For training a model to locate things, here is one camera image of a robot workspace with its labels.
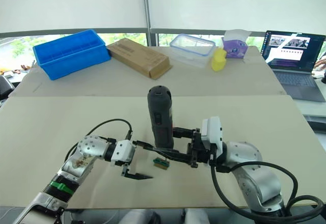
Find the laptop screen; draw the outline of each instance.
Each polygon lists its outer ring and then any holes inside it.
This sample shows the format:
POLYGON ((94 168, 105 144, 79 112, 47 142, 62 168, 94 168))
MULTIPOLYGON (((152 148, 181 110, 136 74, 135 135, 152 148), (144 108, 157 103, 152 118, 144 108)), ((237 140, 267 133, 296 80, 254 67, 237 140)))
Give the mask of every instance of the laptop screen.
POLYGON ((272 69, 311 72, 323 35, 267 31, 261 54, 272 69))

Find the person's hand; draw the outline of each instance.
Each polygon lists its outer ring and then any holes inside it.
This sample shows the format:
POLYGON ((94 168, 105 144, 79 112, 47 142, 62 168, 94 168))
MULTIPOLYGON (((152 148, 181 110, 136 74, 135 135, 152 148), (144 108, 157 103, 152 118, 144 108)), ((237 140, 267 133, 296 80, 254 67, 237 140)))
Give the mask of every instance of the person's hand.
POLYGON ((323 65, 323 66, 319 70, 326 69, 326 55, 321 57, 321 59, 316 62, 315 66, 314 66, 314 69, 317 68, 320 65, 323 65))

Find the green band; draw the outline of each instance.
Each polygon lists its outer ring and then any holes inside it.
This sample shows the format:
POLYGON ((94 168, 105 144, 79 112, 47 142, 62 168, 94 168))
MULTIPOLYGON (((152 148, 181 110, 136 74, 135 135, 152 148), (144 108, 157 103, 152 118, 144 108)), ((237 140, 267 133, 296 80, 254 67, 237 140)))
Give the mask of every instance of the green band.
POLYGON ((67 192, 70 195, 74 194, 74 191, 72 191, 69 187, 66 186, 66 184, 64 183, 58 183, 58 182, 51 182, 50 183, 51 186, 56 187, 58 190, 63 191, 63 192, 67 192))

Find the laptop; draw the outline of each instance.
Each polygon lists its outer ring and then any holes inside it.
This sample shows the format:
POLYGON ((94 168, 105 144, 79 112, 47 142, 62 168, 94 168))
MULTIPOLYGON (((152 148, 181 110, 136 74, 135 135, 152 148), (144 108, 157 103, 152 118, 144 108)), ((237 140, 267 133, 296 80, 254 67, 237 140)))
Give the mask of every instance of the laptop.
POLYGON ((266 32, 261 54, 293 99, 326 102, 311 76, 324 40, 323 35, 266 32))

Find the cardboard box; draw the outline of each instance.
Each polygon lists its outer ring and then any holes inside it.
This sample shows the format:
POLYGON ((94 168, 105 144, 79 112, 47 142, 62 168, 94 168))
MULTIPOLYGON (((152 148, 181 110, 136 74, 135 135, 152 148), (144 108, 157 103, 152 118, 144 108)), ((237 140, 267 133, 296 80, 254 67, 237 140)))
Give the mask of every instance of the cardboard box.
POLYGON ((107 49, 112 57, 152 79, 159 78, 172 67, 168 56, 128 38, 108 45, 107 49))

